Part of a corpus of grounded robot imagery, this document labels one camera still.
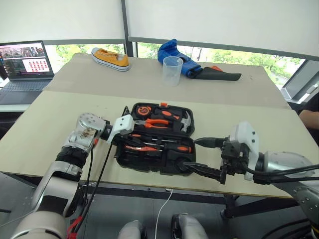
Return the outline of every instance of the laptop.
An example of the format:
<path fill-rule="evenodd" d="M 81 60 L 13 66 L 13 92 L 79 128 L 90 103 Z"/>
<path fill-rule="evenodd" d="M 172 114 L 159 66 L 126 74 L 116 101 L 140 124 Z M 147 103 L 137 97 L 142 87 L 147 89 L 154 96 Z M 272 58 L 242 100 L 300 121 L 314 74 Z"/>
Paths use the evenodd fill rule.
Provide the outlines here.
<path fill-rule="evenodd" d="M 9 78 L 0 105 L 31 104 L 54 76 L 42 41 L 0 43 L 0 65 Z"/>

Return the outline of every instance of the tool case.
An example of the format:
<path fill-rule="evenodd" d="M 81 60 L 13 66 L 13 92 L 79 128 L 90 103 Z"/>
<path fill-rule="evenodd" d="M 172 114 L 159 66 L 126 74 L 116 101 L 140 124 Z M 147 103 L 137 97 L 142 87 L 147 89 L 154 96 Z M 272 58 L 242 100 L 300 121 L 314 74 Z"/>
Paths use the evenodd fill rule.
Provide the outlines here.
<path fill-rule="evenodd" d="M 183 165 L 196 162 L 195 144 L 190 138 L 195 130 L 190 109 L 166 103 L 136 103 L 131 115 L 136 123 L 142 122 L 135 124 L 129 137 L 141 140 L 145 146 L 134 147 L 124 140 L 117 142 L 115 158 L 122 167 L 165 175 L 191 174 Z"/>

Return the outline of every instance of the orange pliers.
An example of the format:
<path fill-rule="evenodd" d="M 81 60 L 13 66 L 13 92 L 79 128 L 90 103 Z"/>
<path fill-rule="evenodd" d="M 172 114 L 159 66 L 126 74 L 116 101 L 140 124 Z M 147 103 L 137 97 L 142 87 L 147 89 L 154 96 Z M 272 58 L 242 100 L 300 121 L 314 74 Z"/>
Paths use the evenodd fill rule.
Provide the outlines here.
<path fill-rule="evenodd" d="M 142 124 L 145 128 L 167 128 L 166 126 L 156 126 L 155 123 L 169 124 L 169 121 L 164 119 L 147 119 L 147 120 L 136 120 L 135 124 Z"/>

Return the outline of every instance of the laptop keyboard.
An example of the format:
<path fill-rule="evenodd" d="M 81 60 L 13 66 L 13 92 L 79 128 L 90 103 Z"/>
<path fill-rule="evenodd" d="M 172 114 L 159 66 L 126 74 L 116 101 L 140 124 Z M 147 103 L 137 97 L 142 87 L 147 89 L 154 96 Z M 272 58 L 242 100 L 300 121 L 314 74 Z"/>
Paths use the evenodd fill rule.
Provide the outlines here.
<path fill-rule="evenodd" d="M 25 81 L 25 82 L 12 82 L 10 81 L 2 88 L 2 92 L 10 91 L 42 91 L 50 81 Z"/>

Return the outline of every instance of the window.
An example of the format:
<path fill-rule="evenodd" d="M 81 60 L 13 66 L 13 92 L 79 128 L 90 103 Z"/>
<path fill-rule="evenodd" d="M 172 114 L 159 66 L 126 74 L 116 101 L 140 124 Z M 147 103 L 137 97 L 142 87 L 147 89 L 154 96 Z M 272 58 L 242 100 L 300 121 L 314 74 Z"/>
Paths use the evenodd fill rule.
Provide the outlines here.
<path fill-rule="evenodd" d="M 161 44 L 138 43 L 139 57 L 157 58 Z M 280 89 L 297 71 L 304 59 L 261 53 L 177 46 L 178 50 L 194 61 L 263 66 L 270 79 Z"/>
<path fill-rule="evenodd" d="M 45 50 L 48 54 L 52 70 L 58 72 L 65 63 L 71 60 L 74 53 L 91 53 L 94 47 L 103 48 L 109 51 L 124 54 L 123 44 L 68 44 L 68 45 L 47 45 Z"/>

